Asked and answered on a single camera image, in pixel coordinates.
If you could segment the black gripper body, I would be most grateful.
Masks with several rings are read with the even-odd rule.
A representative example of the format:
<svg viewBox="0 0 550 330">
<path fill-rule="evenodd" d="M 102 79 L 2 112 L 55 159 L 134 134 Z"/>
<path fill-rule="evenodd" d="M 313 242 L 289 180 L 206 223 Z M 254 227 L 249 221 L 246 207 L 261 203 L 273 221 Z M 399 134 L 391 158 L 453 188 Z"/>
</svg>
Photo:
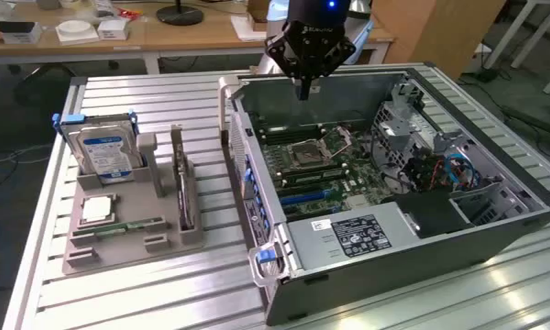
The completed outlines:
<svg viewBox="0 0 550 330">
<path fill-rule="evenodd" d="M 349 1 L 290 1 L 283 33 L 290 56 L 297 58 L 303 78 L 305 47 L 313 40 L 346 36 Z"/>
</svg>

